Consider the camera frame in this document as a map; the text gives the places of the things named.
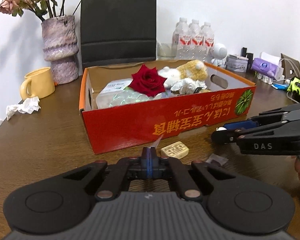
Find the middle water bottle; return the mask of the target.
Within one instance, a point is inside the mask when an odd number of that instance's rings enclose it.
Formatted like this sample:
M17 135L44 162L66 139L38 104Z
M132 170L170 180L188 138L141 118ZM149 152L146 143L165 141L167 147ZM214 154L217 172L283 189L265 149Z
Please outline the middle water bottle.
M192 20L189 25L189 30L191 33L191 55L193 59L203 60L204 50L203 50L203 33L199 25L198 20Z

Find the crumpled tissue in box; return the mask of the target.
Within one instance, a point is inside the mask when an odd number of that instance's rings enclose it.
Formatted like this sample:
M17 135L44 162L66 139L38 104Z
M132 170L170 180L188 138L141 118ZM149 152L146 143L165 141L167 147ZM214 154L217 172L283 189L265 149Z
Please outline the crumpled tissue in box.
M184 78L179 81L177 81L171 88L171 92L178 92L181 95L184 94L193 94L194 91L197 89L206 89L207 85L205 84L205 81L194 81L191 78Z

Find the black paper bag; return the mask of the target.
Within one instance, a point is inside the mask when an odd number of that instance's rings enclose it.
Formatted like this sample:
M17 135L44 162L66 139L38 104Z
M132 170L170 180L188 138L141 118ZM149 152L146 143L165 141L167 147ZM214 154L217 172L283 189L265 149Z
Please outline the black paper bag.
M83 68L153 61L157 0L82 0Z

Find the clear glass cup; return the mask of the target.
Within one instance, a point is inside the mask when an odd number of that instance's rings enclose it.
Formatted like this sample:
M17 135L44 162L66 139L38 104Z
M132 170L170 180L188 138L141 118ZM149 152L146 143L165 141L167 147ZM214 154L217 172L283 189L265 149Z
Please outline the clear glass cup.
M157 59L170 60L176 57L176 52L173 50L170 43L157 42Z

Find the orange cardboard box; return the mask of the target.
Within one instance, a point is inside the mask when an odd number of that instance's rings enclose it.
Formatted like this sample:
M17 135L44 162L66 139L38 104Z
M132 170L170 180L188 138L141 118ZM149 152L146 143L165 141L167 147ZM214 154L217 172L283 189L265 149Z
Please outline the orange cardboard box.
M178 67L184 60L148 61L87 67L83 72L79 111L95 154L169 138L248 113L255 83L226 69L206 64L209 92L180 95L99 109L96 97L108 83L127 79L141 66Z

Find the water bottle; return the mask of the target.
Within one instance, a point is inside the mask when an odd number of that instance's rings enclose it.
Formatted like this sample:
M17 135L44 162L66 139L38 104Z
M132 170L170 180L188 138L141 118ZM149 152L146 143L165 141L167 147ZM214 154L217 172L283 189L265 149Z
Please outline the water bottle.
M176 59L186 60L190 57L191 37L187 18L180 17L172 36L172 50Z
M203 33L203 61L205 61L215 41L215 33L211 28L210 22L204 22L204 25L202 26L202 33Z
M199 25L198 20L192 20L189 25L189 30L191 33L191 55L193 59L203 60L204 50L203 50L203 33Z

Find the red rose flower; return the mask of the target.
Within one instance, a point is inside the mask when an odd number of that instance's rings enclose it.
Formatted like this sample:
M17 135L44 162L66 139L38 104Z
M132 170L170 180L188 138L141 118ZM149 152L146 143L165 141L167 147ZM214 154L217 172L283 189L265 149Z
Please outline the red rose flower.
M160 76L156 68L149 69L143 64L138 72L132 74L132 82L128 87L148 97L155 97L165 92L165 81L166 78Z

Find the small clear wrapper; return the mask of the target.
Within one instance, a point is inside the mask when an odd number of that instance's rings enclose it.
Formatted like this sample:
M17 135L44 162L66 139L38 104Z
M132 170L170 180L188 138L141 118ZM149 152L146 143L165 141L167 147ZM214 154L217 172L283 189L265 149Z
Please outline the small clear wrapper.
M205 162L209 163L211 165L216 165L216 166L221 167L221 166L225 165L228 161L229 161L229 159L221 157L221 156L213 153L207 158L207 160Z

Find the yellow eraser block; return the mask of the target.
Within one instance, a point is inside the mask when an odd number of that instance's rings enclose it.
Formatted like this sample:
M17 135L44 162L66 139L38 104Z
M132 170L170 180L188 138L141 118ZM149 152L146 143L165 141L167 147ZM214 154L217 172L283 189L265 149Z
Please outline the yellow eraser block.
M189 153L189 148L181 141L163 147L160 150L161 156L182 159Z

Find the left water bottle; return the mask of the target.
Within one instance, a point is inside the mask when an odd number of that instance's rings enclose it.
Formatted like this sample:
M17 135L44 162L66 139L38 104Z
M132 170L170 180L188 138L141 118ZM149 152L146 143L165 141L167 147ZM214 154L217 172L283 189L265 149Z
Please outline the left water bottle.
M172 50L176 59L186 60L190 57L191 37L187 18L180 17L172 36Z

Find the yellow ceramic mug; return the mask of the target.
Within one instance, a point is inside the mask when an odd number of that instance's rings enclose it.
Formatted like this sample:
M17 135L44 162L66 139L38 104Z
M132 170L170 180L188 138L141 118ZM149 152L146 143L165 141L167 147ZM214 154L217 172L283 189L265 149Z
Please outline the yellow ceramic mug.
M38 97L39 99L50 96L55 92L55 84L50 67L34 70L24 76L20 86L22 100Z

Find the crumpled tissue on table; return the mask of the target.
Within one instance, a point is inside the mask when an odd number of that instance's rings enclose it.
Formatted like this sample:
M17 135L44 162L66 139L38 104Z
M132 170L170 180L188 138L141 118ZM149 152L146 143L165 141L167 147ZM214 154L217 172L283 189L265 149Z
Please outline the crumpled tissue on table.
M33 98L26 98L23 103L8 105L6 107L7 121L17 112L20 114L32 114L33 112L39 111L41 109L39 102L39 98L35 96Z

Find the green black glove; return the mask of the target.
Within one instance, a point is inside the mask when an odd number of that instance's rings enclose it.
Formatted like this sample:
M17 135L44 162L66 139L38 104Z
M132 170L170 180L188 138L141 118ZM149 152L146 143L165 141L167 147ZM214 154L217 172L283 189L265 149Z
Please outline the green black glove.
M290 100L300 103L300 78L293 77L287 88L287 97Z

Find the white face mask pack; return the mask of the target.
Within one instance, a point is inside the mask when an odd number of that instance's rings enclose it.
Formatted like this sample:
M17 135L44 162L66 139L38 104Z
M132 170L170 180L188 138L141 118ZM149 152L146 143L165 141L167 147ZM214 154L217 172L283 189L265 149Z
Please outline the white face mask pack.
M96 97L98 109L145 102L153 99L152 97L131 89L129 85L132 81L132 78L127 78L108 83Z

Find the brown cardboard stand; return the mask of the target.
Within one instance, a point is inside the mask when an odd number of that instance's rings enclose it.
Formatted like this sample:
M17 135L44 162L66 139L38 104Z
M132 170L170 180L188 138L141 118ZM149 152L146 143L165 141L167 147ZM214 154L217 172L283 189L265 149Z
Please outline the brown cardboard stand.
M300 62L281 53L281 65L285 78L300 77Z

